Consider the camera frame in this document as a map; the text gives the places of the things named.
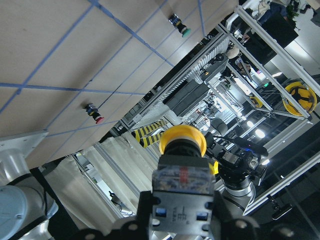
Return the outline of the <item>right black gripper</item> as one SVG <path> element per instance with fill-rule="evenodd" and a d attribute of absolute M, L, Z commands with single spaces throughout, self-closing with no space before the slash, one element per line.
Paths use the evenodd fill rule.
<path fill-rule="evenodd" d="M 207 143 L 206 154 L 218 162 L 218 174 L 225 185 L 260 185 L 266 176 L 267 166 L 261 164 L 261 158 L 250 150 L 242 149 L 241 152 L 232 153 L 224 146 L 218 144 L 215 138 L 224 139 L 234 144 L 234 138 L 215 136 L 207 132 L 205 140 Z"/>

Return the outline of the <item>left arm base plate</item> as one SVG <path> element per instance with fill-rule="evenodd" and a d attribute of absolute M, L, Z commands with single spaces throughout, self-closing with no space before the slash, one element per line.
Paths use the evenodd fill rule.
<path fill-rule="evenodd" d="M 26 158 L 49 134 L 46 130 L 20 133 L 0 138 L 0 152 L 17 150 Z"/>

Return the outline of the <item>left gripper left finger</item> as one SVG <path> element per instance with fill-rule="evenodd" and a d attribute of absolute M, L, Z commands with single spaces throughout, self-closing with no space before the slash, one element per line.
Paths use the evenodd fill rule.
<path fill-rule="evenodd" d="M 121 219 L 120 226 L 109 234 L 96 229 L 85 228 L 74 234 L 76 240 L 149 240 L 152 232 L 152 207 L 156 203 L 151 191 L 142 191 L 136 216 Z"/>

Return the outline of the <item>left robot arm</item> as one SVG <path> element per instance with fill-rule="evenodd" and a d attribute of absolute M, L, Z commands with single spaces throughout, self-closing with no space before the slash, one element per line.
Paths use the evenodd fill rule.
<path fill-rule="evenodd" d="M 0 188 L 0 237 L 49 240 L 54 203 L 23 162 L 5 162 L 8 184 Z M 152 190 L 142 191 L 137 214 L 108 235 L 86 228 L 75 240 L 148 240 L 153 231 L 213 240 L 256 240 L 258 225 L 232 210 L 213 189 L 209 163 L 198 150 L 166 149 L 152 174 Z"/>

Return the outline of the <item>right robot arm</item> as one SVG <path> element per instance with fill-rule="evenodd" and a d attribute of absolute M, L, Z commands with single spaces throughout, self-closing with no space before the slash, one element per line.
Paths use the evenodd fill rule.
<path fill-rule="evenodd" d="M 256 186 L 260 186 L 266 176 L 267 166 L 261 159 L 269 155 L 268 150 L 241 137 L 228 138 L 215 136 L 211 132 L 205 134 L 207 144 L 206 155 L 210 163 L 217 163 L 218 175 L 224 186 L 221 196 L 232 217 L 241 217 L 248 205 L 256 197 Z M 240 149 L 240 153 L 232 153 L 215 141 L 224 139 Z"/>

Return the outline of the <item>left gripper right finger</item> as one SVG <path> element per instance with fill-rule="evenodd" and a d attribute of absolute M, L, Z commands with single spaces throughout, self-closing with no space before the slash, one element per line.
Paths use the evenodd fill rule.
<path fill-rule="evenodd" d="M 213 194 L 209 235 L 214 240 L 258 240 L 257 221 L 252 217 L 232 214 L 219 191 Z"/>

